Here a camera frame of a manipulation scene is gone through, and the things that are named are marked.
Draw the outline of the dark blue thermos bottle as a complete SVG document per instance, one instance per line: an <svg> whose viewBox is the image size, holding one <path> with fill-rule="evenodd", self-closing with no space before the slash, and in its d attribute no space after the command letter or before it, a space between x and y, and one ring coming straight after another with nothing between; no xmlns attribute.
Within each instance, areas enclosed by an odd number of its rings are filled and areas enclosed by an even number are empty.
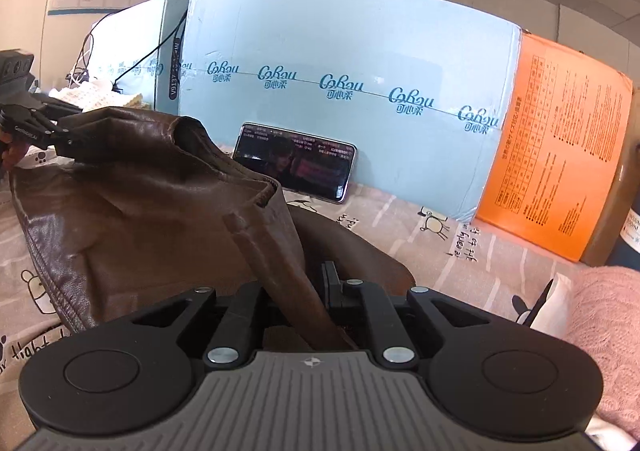
<svg viewBox="0 0 640 451"><path fill-rule="evenodd" d="M636 200L620 228L612 253L605 263L608 267L625 267L640 270L640 216L639 202Z"/></svg>

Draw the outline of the brown cardboard box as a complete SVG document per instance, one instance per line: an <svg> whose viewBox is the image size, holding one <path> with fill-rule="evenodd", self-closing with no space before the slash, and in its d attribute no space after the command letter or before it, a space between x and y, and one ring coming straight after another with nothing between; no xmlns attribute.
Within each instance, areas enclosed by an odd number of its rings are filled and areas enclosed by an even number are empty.
<svg viewBox="0 0 640 451"><path fill-rule="evenodd" d="M580 261L591 267L605 264L639 189L639 87L634 87L620 160L602 214Z"/></svg>

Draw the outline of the cream knitted sweater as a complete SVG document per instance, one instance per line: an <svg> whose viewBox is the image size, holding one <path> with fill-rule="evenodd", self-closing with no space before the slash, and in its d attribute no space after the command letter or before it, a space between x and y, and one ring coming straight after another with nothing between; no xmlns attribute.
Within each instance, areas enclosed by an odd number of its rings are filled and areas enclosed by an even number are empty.
<svg viewBox="0 0 640 451"><path fill-rule="evenodd" d="M127 94L112 90L111 85L102 85L97 81L85 81L75 88L52 89L51 98L74 104L84 112L103 107L128 107L137 110L149 110L149 104L142 100L140 93Z"/></svg>

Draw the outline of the black smartphone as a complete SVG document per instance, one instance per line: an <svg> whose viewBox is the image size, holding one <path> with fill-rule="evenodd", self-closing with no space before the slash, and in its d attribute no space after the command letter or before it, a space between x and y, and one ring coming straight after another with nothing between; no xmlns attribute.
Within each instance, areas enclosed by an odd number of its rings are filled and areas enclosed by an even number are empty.
<svg viewBox="0 0 640 451"><path fill-rule="evenodd" d="M283 188L341 203L346 196L355 145L282 128L246 122L232 158Z"/></svg>

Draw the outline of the large light blue carton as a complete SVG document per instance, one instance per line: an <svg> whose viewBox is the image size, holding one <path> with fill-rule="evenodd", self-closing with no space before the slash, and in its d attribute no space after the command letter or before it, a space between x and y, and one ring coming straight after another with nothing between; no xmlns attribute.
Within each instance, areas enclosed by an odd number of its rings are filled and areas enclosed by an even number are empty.
<svg viewBox="0 0 640 451"><path fill-rule="evenodd" d="M246 124L352 144L352 179L475 217L521 29L446 0L190 0L179 111L214 142Z"/></svg>

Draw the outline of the pink knitted garment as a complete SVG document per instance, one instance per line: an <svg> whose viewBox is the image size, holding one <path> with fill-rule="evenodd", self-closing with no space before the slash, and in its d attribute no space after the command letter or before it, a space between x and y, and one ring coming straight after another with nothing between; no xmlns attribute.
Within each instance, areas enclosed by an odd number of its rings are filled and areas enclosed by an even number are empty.
<svg viewBox="0 0 640 451"><path fill-rule="evenodd" d="M601 419L639 437L639 273L597 267L576 275L565 339L597 362Z"/></svg>

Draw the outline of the orange cardboard box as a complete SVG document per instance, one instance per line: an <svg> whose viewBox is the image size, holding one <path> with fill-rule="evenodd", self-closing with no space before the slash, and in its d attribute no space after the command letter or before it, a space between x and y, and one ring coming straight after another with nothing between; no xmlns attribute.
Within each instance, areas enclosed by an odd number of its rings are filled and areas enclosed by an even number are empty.
<svg viewBox="0 0 640 451"><path fill-rule="evenodd" d="M477 218L579 260L620 163L633 93L631 79L615 68L523 34Z"/></svg>

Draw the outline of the brown leather jacket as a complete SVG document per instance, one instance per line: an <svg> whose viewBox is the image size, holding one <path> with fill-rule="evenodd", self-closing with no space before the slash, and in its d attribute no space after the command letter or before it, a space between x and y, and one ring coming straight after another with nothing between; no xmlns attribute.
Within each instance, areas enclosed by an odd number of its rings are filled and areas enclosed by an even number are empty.
<svg viewBox="0 0 640 451"><path fill-rule="evenodd" d="M406 293L397 260L224 154L189 117L107 107L66 117L63 163L10 172L32 262L63 323L80 332L200 286L259 283L319 350L346 347L318 289L343 279Z"/></svg>

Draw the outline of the pink striped cartoon bedsheet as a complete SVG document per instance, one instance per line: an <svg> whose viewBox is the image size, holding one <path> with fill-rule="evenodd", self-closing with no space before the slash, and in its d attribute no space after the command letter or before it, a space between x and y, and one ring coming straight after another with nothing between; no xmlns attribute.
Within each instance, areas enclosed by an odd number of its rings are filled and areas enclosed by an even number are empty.
<svg viewBox="0 0 640 451"><path fill-rule="evenodd" d="M577 263L475 220L457 222L426 206L353 184L341 204L286 192L285 200L338 223L400 261L416 283L477 308L524 322L552 280L566 284ZM37 351L66 336L17 220L9 180L1 180L1 446L34 430L17 379Z"/></svg>

